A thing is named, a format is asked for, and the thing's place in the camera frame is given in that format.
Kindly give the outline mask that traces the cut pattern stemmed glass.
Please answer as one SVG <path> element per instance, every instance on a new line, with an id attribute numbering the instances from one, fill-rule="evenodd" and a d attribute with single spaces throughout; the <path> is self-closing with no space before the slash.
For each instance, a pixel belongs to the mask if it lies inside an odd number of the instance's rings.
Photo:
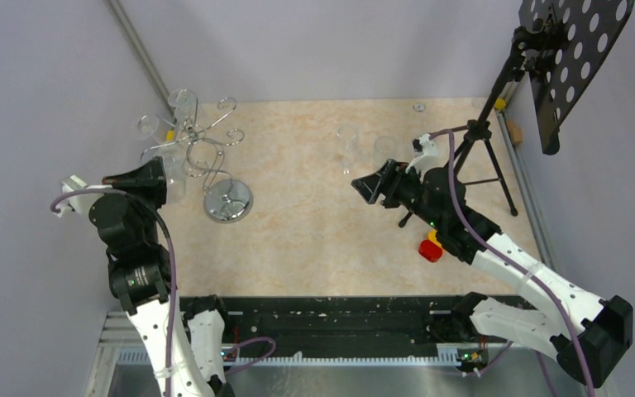
<path id="1" fill-rule="evenodd" d="M 373 145 L 373 162 L 376 168 L 381 167 L 387 160 L 395 159 L 398 153 L 398 142 L 391 136 L 378 137 Z"/>

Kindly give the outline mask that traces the clear plain wine glass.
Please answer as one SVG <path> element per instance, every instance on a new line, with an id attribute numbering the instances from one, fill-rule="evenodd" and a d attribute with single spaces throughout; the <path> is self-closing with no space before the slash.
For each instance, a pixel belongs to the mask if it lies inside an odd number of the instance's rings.
<path id="1" fill-rule="evenodd" d="M 336 137 L 339 142 L 338 154 L 342 173 L 348 175 L 353 167 L 354 155 L 358 147 L 358 128 L 350 123 L 342 124 L 337 128 Z"/>

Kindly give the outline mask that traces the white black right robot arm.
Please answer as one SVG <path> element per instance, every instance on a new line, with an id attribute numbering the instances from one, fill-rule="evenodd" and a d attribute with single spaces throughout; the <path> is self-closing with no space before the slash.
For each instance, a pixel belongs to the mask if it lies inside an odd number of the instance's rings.
<path id="1" fill-rule="evenodd" d="M 633 343 L 633 306 L 574 285 L 525 252 L 499 225 L 466 206 L 466 187 L 447 167 L 420 175 L 387 160 L 371 175 L 351 181 L 368 203 L 404 207 L 436 231 L 442 249 L 513 288 L 532 305 L 519 309 L 469 293 L 451 319 L 454 334 L 480 334 L 516 342 L 554 359 L 582 385 L 601 387 Z"/>

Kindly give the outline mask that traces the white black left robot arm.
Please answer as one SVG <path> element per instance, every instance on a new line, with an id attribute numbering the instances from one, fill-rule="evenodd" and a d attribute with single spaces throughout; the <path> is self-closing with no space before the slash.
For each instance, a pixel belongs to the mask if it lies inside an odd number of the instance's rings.
<path id="1" fill-rule="evenodd" d="M 188 332 L 175 288 L 175 257 L 169 229 L 158 214 L 167 201 L 167 175 L 156 156 L 124 174 L 103 179 L 109 190 L 88 211 L 106 245 L 109 289 L 118 299 L 146 349 L 163 396 L 232 396 L 221 358 L 232 320 L 220 299 L 202 300 L 188 319 L 200 333 Z"/>

